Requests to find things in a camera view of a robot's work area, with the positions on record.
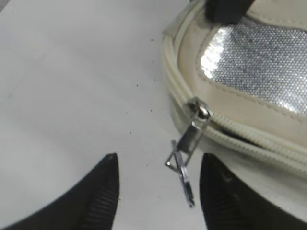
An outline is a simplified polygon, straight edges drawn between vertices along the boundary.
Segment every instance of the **white floor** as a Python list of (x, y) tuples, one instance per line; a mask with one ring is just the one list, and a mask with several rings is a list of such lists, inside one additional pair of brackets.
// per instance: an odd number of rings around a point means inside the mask
[[(186, 0), (11, 0), (0, 14), (0, 228), (117, 152), (115, 230), (204, 229), (164, 166), (161, 33)], [(193, 182), (198, 195), (200, 161)]]

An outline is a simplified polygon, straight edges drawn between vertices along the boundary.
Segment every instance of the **zipper pull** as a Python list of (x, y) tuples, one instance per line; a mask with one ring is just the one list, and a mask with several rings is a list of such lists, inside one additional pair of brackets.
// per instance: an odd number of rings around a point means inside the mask
[[(207, 109), (205, 102), (198, 98), (193, 98), (187, 103), (187, 111), (191, 120), (186, 131), (181, 136), (179, 142), (172, 141), (173, 150), (168, 157), (165, 165), (179, 173), (180, 181), (190, 207), (194, 207), (193, 191), (189, 182), (187, 164), (203, 135), (203, 131), (208, 125), (211, 114)], [(174, 158), (176, 165), (172, 165), (171, 160)]]

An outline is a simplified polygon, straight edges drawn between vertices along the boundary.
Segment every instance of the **zipper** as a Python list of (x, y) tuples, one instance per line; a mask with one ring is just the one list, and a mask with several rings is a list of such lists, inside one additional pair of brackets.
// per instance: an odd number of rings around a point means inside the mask
[[(187, 164), (192, 157), (194, 150), (197, 148), (204, 130), (210, 122), (211, 113), (207, 109), (206, 103), (198, 98), (193, 98), (188, 102), (187, 112), (191, 114), (192, 118), (180, 140), (178, 142), (174, 140), (172, 141), (173, 150), (165, 165), (179, 173), (179, 178), (188, 205), (194, 207), (194, 196), (189, 182)], [(185, 161), (183, 160), (182, 154), (186, 155)], [(174, 158), (176, 166), (172, 165), (172, 158)]]

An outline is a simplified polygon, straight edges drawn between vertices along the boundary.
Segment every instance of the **silver sequin panel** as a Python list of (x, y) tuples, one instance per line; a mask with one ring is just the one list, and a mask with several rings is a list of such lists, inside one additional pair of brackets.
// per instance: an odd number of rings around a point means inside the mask
[(307, 34), (243, 18), (221, 27), (201, 57), (204, 74), (307, 116)]

